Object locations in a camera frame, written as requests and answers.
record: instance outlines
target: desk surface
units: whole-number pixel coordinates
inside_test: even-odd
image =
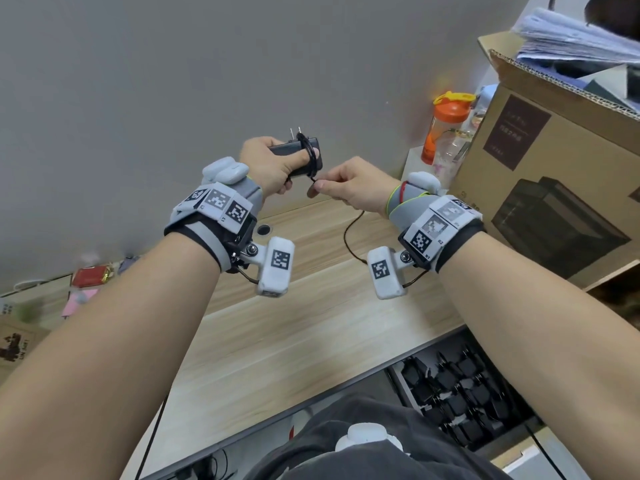
[[[171,473],[188,457],[228,444],[462,325],[431,273],[407,296],[376,298],[368,270],[342,241],[357,215],[341,202],[324,201],[264,220],[272,235],[296,244],[289,292],[256,297],[241,276],[221,277],[173,383],[142,477]],[[365,256],[378,246],[397,248],[396,237],[387,220],[366,214],[349,230],[348,242]],[[134,478],[152,425],[122,480]]]

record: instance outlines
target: forearm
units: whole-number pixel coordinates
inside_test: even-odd
[[[501,373],[594,480],[640,470],[640,335],[631,325],[484,233],[440,278]]]
[[[0,388],[7,477],[117,478],[167,394],[220,276],[171,233]]]

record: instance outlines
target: gray fabric strap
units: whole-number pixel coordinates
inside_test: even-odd
[[[402,185],[399,185],[398,188],[396,188],[396,190],[391,194],[391,197],[389,198],[389,202],[387,203],[387,215],[390,216],[391,212],[394,211],[394,209],[400,205],[400,188],[402,187]],[[418,197],[418,195],[423,194],[425,192],[425,190],[421,189],[420,187],[416,187],[415,185],[412,184],[406,184],[404,186],[404,194],[403,194],[403,201],[407,201],[411,198],[414,197]]]
[[[228,185],[228,187],[238,192],[253,204],[251,213],[257,218],[258,212],[260,212],[260,209],[262,208],[262,189],[260,186],[251,178],[245,177],[236,184]]]
[[[404,231],[411,224],[418,220],[425,210],[427,210],[429,204],[434,200],[439,199],[437,195],[423,195],[422,197],[416,197],[412,199],[407,199],[404,197],[404,202],[402,205],[396,206],[395,209],[391,211],[389,214],[389,220],[398,228],[400,231]]]
[[[222,273],[231,269],[231,261],[229,259],[228,251],[207,226],[202,222],[194,222],[193,224],[187,224],[185,227],[194,231],[199,238],[205,242],[209,249],[212,250],[213,254],[218,258],[218,261],[220,261],[220,271]]]

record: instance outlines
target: gray wall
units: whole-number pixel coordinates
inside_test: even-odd
[[[148,249],[252,136],[300,125],[328,166],[398,171],[526,2],[0,0],[0,290]]]

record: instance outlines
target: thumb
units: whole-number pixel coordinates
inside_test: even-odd
[[[316,180],[314,189],[322,195],[347,200],[348,182],[332,182],[331,180]]]
[[[316,153],[316,158],[320,156],[320,152],[317,148],[314,148],[314,152]],[[290,155],[286,155],[284,158],[284,165],[286,165],[289,173],[293,170],[297,170],[300,167],[304,167],[307,163],[309,163],[309,153],[306,150],[300,150],[299,152],[292,153]]]

